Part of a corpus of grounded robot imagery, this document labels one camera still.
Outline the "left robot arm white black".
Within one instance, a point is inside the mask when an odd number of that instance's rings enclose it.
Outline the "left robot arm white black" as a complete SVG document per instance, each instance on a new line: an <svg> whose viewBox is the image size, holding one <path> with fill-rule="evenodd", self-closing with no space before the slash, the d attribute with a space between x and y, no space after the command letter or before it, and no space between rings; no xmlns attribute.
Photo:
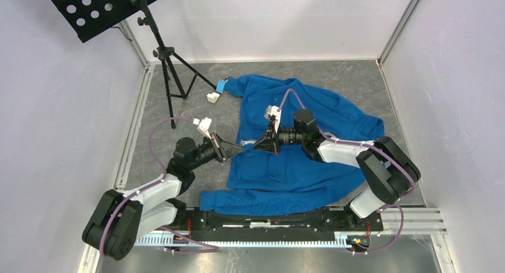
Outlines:
<svg viewBox="0 0 505 273"><path fill-rule="evenodd" d="M129 191L108 190L102 195L82 232L82 241L102 255L121 260L137 239L151 231L165 225L183 228L187 214L176 198L194 182L194 170L212 160L226 162L243 149L216 133L205 136L200 145L190 137L179 139L159 177Z"/></svg>

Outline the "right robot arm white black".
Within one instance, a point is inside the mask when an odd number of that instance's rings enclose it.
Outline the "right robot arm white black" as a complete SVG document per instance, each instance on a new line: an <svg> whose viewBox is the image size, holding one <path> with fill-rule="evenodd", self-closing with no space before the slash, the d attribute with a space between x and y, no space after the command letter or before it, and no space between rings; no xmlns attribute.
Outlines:
<svg viewBox="0 0 505 273"><path fill-rule="evenodd" d="M368 187L345 207L344 223L349 229L361 229L368 216L392 207L415 191L421 172L392 138L350 141L334 137L322 132L312 111L306 109L294 113L293 127L282 128L280 113L278 107L267 108L267 129L253 148L277 154L283 145L300 145L310 160L360 169Z"/></svg>

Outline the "blue zip-up jacket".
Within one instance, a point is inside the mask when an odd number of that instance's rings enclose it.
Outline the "blue zip-up jacket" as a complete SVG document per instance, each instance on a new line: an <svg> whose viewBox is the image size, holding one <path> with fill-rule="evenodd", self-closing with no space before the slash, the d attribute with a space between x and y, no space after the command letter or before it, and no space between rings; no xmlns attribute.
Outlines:
<svg viewBox="0 0 505 273"><path fill-rule="evenodd" d="M323 131L354 141L382 137L382 119L364 113L333 91L296 78L230 77L225 90L242 98L236 140L244 143L244 150L231 161L226 189L200 194L201 210L250 216L301 213L332 204L364 183L360 169L310 160L299 145L284 145L274 154L253 149L252 141L267 129L268 106L281 108L283 126L293 126L295 111L306 108Z"/></svg>

